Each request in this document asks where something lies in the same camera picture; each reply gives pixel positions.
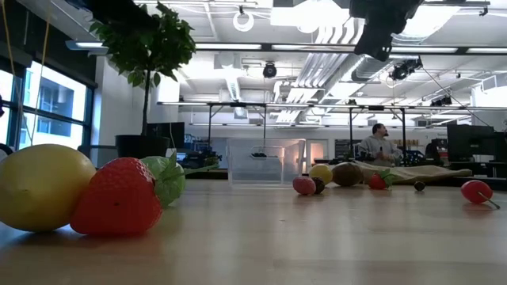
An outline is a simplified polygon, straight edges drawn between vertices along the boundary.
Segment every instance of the red strawberry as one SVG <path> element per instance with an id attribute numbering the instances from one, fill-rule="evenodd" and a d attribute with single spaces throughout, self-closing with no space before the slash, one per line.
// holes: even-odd
<path id="1" fill-rule="evenodd" d="M 162 208 L 150 170 L 136 158 L 117 158 L 92 177 L 71 219 L 80 234 L 141 234 Z"/>
<path id="2" fill-rule="evenodd" d="M 375 190 L 384 190 L 387 187 L 386 181 L 378 173 L 373 174 L 368 185 Z"/>

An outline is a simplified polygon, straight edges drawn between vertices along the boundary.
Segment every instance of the table surface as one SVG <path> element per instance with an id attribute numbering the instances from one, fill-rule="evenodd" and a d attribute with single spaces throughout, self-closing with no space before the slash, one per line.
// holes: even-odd
<path id="1" fill-rule="evenodd" d="M 458 188 L 364 186 L 298 196 L 191 180 L 142 237 L 0 224 L 0 284 L 480 284 L 507 277 L 502 208 Z"/>

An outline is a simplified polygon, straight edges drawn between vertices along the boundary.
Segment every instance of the computer monitor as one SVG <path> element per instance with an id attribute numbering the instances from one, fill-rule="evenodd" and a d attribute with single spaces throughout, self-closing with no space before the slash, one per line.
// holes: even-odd
<path id="1" fill-rule="evenodd" d="M 492 127 L 448 125 L 447 137 L 450 162 L 467 161 L 474 154 L 495 155 Z"/>
<path id="2" fill-rule="evenodd" d="M 149 123 L 147 134 L 166 138 L 171 138 L 172 135 L 174 146 L 171 141 L 169 148 L 183 148 L 185 144 L 185 123 Z"/>

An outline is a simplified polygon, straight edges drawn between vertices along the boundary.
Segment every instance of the clear container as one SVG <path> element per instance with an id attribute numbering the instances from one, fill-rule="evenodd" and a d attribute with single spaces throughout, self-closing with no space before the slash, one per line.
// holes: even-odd
<path id="1" fill-rule="evenodd" d="M 232 186 L 292 186 L 303 171 L 304 139 L 228 139 Z"/>

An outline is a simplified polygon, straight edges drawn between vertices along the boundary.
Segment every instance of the person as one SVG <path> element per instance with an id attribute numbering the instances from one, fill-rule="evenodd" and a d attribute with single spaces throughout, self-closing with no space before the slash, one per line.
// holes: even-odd
<path id="1" fill-rule="evenodd" d="M 359 152 L 374 159 L 367 161 L 370 164 L 391 167 L 393 162 L 402 156 L 402 151 L 393 142 L 385 139 L 389 133 L 383 124 L 376 123 L 372 133 L 373 135 L 363 139 L 359 145 Z"/>

